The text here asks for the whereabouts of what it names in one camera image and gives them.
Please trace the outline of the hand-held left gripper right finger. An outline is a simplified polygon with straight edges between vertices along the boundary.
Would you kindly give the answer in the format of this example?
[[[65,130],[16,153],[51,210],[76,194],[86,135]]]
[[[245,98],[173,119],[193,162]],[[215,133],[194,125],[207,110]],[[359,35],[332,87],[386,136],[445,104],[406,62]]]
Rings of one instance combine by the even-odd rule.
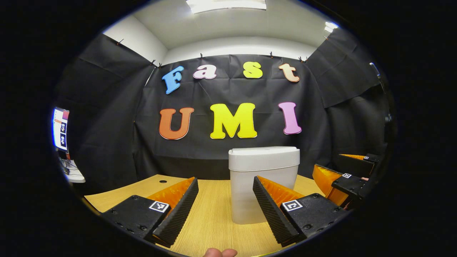
[[[305,196],[264,177],[254,177],[252,189],[283,247],[323,233],[347,215],[344,208],[319,193]]]

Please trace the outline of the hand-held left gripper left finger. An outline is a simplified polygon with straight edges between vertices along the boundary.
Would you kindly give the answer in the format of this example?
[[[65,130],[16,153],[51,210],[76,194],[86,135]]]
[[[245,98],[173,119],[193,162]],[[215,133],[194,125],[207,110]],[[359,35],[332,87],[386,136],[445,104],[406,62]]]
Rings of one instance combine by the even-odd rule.
[[[148,197],[127,197],[101,216],[139,239],[170,248],[176,242],[198,193],[198,179],[191,177]]]

